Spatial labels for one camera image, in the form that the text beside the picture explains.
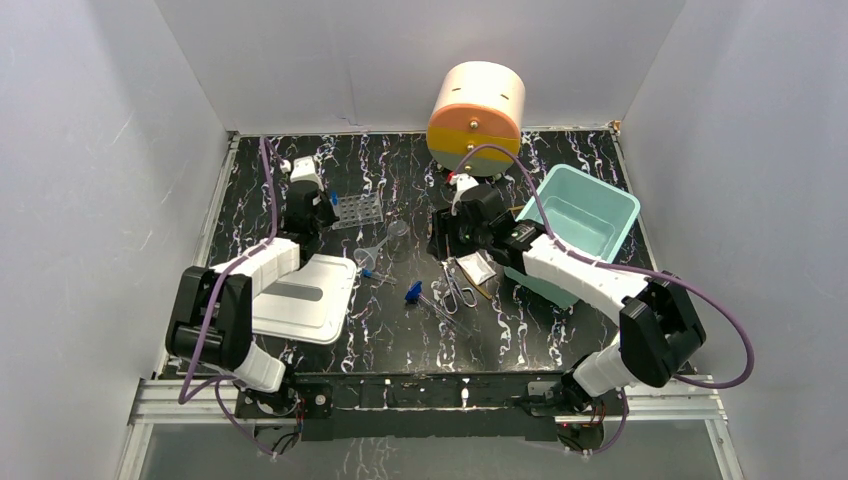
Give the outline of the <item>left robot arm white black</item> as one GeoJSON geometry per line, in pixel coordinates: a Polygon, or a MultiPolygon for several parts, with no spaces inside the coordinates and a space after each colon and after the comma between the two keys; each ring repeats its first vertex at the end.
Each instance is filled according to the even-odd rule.
{"type": "Polygon", "coordinates": [[[282,226],[241,257],[215,268],[184,270],[165,337],[166,351],[231,375],[248,388],[275,393],[286,365],[253,339],[253,302],[272,284],[305,267],[323,230],[338,220],[317,180],[293,180],[282,226]]]}

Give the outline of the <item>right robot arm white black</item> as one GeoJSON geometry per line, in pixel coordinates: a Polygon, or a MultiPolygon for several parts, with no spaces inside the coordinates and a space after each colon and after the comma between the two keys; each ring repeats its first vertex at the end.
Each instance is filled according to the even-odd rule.
{"type": "Polygon", "coordinates": [[[545,224],[518,220],[489,185],[465,188],[432,212],[429,254],[439,260],[487,252],[498,264],[556,285],[612,320],[617,339],[580,358],[528,405],[581,412],[607,392],[661,388],[706,342],[687,290],[664,272],[631,272],[578,252],[545,224]]]}

